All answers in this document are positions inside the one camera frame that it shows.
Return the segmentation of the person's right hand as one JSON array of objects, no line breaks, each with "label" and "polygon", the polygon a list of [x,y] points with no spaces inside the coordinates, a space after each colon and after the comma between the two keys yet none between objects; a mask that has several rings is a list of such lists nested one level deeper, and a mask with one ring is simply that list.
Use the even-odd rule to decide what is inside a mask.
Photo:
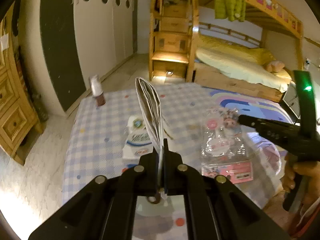
[{"label": "person's right hand", "polygon": [[289,164],[289,154],[285,157],[284,176],[281,178],[283,189],[290,192],[295,188],[295,175],[309,177],[308,189],[302,200],[303,208],[307,210],[319,198],[319,161]]}]

